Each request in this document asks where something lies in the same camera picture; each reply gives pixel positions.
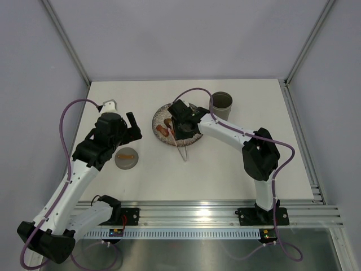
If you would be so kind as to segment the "grey round lid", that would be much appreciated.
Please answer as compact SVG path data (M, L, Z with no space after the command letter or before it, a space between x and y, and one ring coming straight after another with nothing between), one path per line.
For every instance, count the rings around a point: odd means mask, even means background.
M131 147L124 147L115 154L115 165L122 170L134 168L139 161L138 153Z

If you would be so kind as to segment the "grey cylindrical container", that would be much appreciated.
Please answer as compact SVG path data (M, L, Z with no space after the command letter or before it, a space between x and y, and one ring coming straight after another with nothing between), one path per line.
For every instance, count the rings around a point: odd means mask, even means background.
M218 91L212 94L213 101L209 101L209 110L222 120L227 121L233 104L229 93Z

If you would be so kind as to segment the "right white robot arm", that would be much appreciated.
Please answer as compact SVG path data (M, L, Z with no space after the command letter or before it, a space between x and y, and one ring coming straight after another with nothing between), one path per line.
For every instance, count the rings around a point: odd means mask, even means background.
M269 132L260 128L256 132L222 122L209 110L198 107L193 110L181 104L168 108L175 131L175 139L188 139L196 134L215 138L240 151L245 172L254 179L256 203L253 210L239 209L240 218L254 225L271 225L276 217L277 199L272 191L272 174L278 167L280 153Z

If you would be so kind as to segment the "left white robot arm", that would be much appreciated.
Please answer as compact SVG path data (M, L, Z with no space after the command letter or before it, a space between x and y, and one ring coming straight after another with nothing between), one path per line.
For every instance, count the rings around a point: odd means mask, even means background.
M132 112L125 121L119 114L106 112L97 119L72 155L66 174L44 209L31 222L23 221L17 233L30 249L57 264L70 257L79 239L98 225L124 221L121 202L103 195L75 218L71 213L90 182L112 159L117 148L142 138Z

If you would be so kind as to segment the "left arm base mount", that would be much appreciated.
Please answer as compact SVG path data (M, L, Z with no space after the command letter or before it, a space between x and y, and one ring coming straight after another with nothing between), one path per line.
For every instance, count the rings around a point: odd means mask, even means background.
M108 196L96 195L91 201L91 206L96 202L105 202L112 207L111 217L100 224L100 226L137 226L139 221L140 209L135 207L122 207L121 201Z

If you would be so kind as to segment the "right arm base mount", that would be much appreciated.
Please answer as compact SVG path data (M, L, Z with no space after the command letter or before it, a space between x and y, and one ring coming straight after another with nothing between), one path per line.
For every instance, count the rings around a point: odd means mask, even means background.
M286 208L276 208L265 211L256 207L243 207L235 211L239 219L240 226L288 226L290 225L288 212Z

